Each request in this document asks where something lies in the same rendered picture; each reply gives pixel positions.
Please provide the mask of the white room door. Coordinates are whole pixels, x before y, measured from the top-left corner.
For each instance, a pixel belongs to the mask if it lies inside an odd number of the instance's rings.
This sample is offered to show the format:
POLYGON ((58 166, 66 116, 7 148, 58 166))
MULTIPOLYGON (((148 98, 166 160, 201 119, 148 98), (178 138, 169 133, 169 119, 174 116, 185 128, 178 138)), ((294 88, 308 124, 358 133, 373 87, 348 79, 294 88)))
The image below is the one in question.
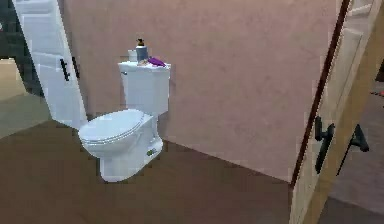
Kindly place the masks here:
POLYGON ((12 0, 53 120, 87 123, 58 0, 12 0))

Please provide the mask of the grey soap dispenser bottle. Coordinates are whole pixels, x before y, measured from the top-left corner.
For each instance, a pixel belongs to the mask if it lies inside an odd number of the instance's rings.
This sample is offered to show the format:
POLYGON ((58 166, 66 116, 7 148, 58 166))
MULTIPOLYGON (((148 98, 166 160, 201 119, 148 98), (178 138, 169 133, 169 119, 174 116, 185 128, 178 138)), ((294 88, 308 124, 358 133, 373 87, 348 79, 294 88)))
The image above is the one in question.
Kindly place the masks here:
POLYGON ((147 46, 145 45, 144 40, 141 38, 137 39, 136 53, 138 61, 146 60, 149 58, 147 46))

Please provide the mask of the purple cloth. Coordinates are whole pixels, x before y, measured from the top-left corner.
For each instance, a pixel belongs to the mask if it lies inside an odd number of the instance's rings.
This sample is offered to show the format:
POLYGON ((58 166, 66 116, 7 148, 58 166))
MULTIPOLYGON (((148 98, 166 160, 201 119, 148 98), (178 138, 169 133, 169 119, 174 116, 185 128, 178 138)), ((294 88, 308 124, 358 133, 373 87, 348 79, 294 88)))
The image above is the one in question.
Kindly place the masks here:
POLYGON ((161 66, 161 67, 167 66, 163 61, 161 61, 160 59, 157 59, 155 57, 148 58, 148 62, 151 63, 152 65, 155 65, 155 66, 161 66))

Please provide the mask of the beige wooden room door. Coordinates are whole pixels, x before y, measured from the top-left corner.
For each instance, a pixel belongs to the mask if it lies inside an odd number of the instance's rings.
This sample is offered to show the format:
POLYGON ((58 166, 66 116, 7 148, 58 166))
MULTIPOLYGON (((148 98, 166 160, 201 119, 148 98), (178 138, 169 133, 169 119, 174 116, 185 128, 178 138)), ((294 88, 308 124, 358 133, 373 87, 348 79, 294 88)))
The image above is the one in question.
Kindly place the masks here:
POLYGON ((345 0, 340 14, 340 31, 315 114, 322 119, 323 131, 335 124, 334 136, 317 174, 321 143, 315 140, 315 119, 311 123, 288 224, 318 224, 349 148, 368 149, 359 119, 384 60, 384 0, 345 0))

